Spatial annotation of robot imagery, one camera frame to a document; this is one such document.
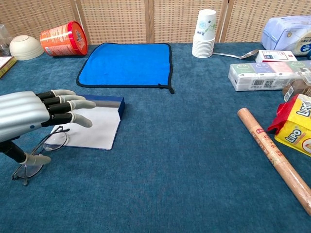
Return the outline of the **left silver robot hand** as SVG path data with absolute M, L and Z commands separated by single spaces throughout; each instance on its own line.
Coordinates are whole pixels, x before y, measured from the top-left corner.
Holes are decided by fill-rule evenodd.
M 22 165 L 39 166 L 51 159 L 31 155 L 19 148 L 13 140 L 41 127 L 76 123 L 92 127 L 91 120 L 76 114 L 76 109 L 93 109 L 96 103 L 76 95 L 71 90 L 58 89 L 44 93 L 22 91 L 0 97 L 0 151 Z

